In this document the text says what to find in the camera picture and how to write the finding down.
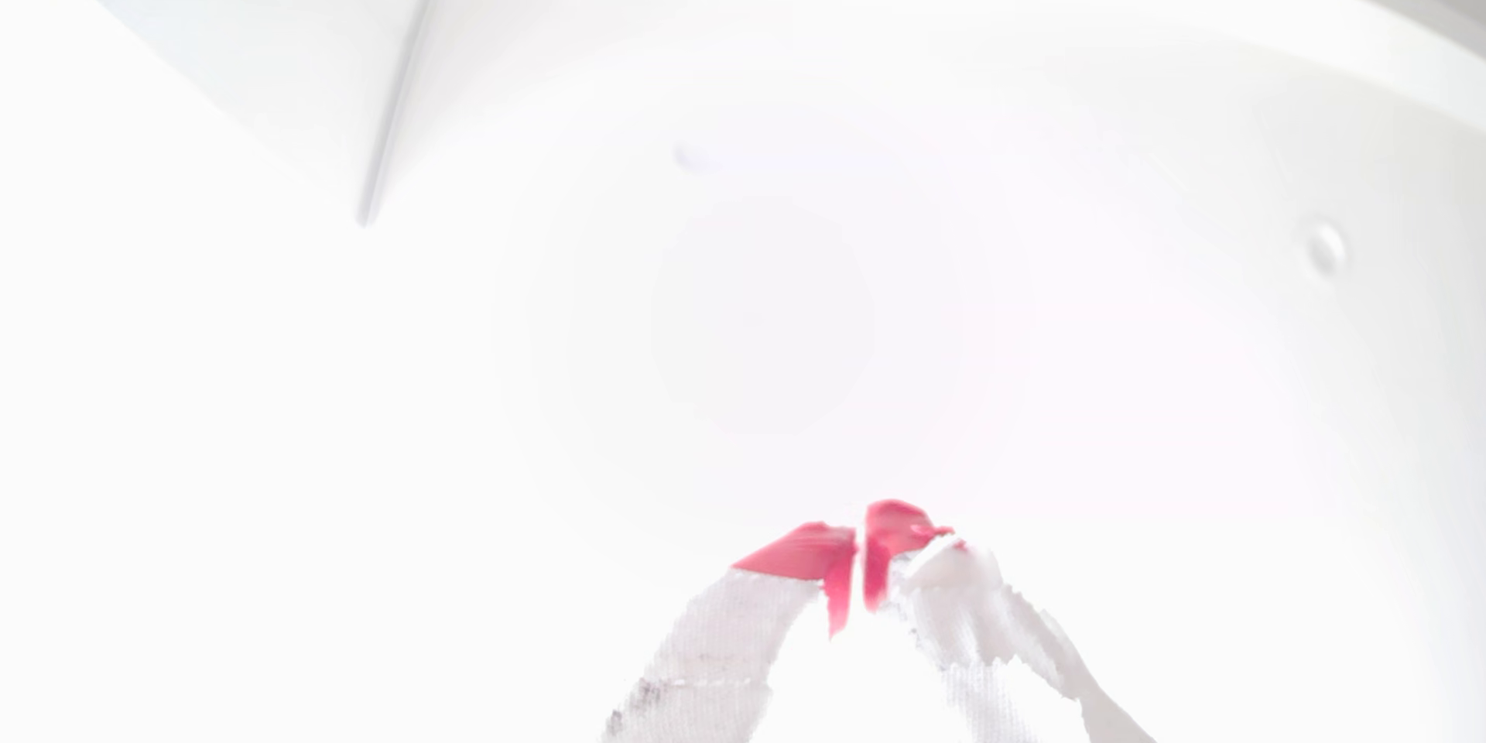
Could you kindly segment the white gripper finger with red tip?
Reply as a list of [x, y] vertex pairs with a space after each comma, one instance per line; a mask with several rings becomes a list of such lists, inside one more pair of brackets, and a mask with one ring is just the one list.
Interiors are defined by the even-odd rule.
[[990, 551], [908, 502], [865, 513], [863, 594], [938, 673], [972, 742], [1152, 742]]
[[857, 532], [804, 523], [697, 593], [603, 724], [603, 742], [752, 742], [796, 624], [849, 621]]

